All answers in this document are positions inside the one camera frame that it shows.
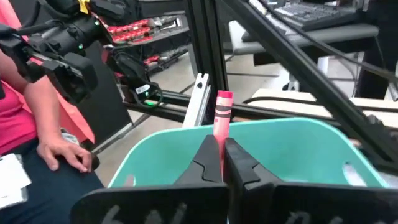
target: plastic bin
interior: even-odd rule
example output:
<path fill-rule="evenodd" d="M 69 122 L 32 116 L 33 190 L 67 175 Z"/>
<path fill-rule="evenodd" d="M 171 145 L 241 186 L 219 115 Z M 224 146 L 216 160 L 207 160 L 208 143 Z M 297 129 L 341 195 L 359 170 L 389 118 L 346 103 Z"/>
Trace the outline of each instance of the plastic bin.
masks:
<path fill-rule="evenodd" d="M 212 126 L 160 131 L 135 145 L 110 187 L 173 184 L 188 167 Z M 231 124 L 229 135 L 266 169 L 284 181 L 349 184 L 343 166 L 350 164 L 368 187 L 388 187 L 374 167 L 334 127 L 307 118 Z"/>

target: desk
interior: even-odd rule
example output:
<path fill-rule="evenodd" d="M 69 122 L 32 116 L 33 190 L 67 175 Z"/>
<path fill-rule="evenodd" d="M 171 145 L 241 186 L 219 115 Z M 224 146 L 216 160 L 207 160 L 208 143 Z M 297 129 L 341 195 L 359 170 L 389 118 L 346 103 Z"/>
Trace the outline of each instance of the desk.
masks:
<path fill-rule="evenodd" d="M 277 63 L 273 56 L 267 53 L 258 42 L 242 42 L 241 38 L 245 29 L 238 22 L 231 21 L 228 25 L 234 55 L 254 54 L 254 65 Z M 354 24 L 307 32 L 309 36 L 346 53 L 363 51 L 366 46 L 373 43 L 374 37 L 378 33 L 379 29 L 376 26 L 368 24 Z M 300 35 L 290 34 L 287 37 L 301 47 L 312 59 L 328 56 Z"/>
<path fill-rule="evenodd" d="M 310 93 L 299 93 L 294 91 L 280 91 L 261 88 L 252 97 L 279 97 L 279 98 L 290 98 L 296 100 L 307 100 L 315 101 L 315 98 Z M 372 106 L 377 108 L 389 108 L 396 109 L 398 111 L 398 102 L 389 100 L 372 100 L 364 98 L 351 98 L 351 101 L 357 106 Z M 251 106 L 258 106 L 262 108 L 270 108 L 275 110 L 290 111 L 295 113 L 302 113 L 303 116 L 306 114 L 321 116 L 325 118 L 331 118 L 331 114 L 323 106 L 307 105 L 303 103 L 291 103 L 286 101 L 256 101 L 249 103 Z M 377 116 L 386 126 L 392 128 L 398 128 L 398 113 L 388 113 L 379 111 L 364 111 L 366 115 L 373 114 Z"/>

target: white paper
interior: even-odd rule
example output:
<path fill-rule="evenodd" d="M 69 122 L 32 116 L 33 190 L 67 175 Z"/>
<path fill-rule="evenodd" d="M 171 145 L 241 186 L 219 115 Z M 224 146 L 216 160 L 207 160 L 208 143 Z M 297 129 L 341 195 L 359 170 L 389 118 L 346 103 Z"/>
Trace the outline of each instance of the white paper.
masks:
<path fill-rule="evenodd" d="M 0 209 L 25 201 L 21 189 L 15 189 L 6 195 L 0 196 Z"/>
<path fill-rule="evenodd" d="M 31 181 L 15 154 L 0 158 L 0 197 L 23 189 L 29 184 Z"/>

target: red crayon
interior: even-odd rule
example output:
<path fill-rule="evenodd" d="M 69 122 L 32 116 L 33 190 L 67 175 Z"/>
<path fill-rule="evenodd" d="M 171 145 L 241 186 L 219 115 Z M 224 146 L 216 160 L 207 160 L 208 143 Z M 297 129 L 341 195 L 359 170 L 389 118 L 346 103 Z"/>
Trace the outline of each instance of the red crayon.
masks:
<path fill-rule="evenodd" d="M 213 135 L 218 143 L 218 151 L 220 154 L 221 173 L 224 168 L 224 151 L 225 139 L 229 134 L 229 121 L 231 119 L 231 111 L 233 104 L 233 92 L 218 91 L 216 101 L 216 112 L 214 115 Z"/>

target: hand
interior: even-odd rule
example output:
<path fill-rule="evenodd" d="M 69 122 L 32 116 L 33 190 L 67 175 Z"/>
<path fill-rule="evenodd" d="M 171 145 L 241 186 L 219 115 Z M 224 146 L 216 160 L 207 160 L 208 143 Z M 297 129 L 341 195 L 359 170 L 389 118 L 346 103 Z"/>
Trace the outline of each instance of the hand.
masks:
<path fill-rule="evenodd" d="M 59 168 L 59 161 L 55 157 L 63 156 L 71 166 L 80 172 L 91 172 L 91 153 L 65 140 L 62 136 L 40 140 L 37 153 L 52 171 Z"/>

